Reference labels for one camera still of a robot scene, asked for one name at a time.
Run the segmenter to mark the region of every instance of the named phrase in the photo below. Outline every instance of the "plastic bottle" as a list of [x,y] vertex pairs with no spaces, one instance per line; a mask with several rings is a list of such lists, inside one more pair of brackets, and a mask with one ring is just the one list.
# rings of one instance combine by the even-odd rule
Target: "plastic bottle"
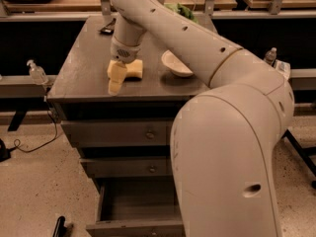
[[27,62],[27,65],[30,67],[29,73],[35,84],[45,85],[48,83],[48,77],[42,67],[37,66],[32,59]]
[[276,59],[277,59],[277,49],[275,47],[273,47],[271,50],[266,52],[264,61],[268,65],[273,66]]

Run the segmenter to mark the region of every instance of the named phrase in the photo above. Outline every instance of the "beige floor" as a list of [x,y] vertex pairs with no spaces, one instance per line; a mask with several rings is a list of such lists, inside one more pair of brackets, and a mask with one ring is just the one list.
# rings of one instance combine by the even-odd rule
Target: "beige floor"
[[[16,138],[32,149],[54,136],[43,114],[28,114],[13,132],[7,132],[9,121],[10,114],[0,115],[0,138],[8,148]],[[290,130],[303,146],[316,145],[315,114],[295,117]],[[316,178],[287,140],[276,146],[274,169],[283,237],[315,237],[316,190],[310,184]],[[69,236],[89,236],[85,225],[95,221],[98,193],[60,127],[51,144],[29,154],[13,151],[0,163],[0,187],[0,237],[52,236],[60,215]]]

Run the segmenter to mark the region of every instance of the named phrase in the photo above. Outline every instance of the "cabinet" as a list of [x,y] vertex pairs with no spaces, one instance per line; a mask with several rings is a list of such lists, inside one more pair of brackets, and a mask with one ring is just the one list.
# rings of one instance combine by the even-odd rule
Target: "cabinet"
[[[90,17],[71,48],[47,99],[100,193],[92,236],[183,236],[172,176],[173,119],[208,88],[195,76],[179,78],[161,61],[167,50],[147,33],[139,52],[142,80],[126,80],[108,95],[111,37],[99,34],[111,16]],[[198,21],[213,29],[209,17]]]

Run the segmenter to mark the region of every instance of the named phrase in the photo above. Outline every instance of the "gray countertop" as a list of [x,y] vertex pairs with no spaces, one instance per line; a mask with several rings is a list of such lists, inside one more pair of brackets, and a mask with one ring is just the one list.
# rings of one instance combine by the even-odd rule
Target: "gray countertop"
[[[197,15],[197,19],[214,30],[206,15]],[[111,16],[93,16],[86,21],[48,94],[51,102],[179,100],[208,89],[196,76],[181,78],[172,74],[161,61],[167,47],[146,33],[139,52],[142,80],[128,78],[117,96],[109,95],[111,36],[100,35],[99,29],[111,20]]]

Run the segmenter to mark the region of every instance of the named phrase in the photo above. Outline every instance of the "drawer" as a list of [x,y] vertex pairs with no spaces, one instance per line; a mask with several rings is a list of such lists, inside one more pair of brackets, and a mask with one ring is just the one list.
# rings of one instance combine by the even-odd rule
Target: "drawer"
[[170,157],[119,157],[80,160],[89,178],[171,176]]
[[167,145],[171,125],[171,120],[82,120],[61,123],[73,147]]
[[185,236],[172,177],[104,179],[92,237]]

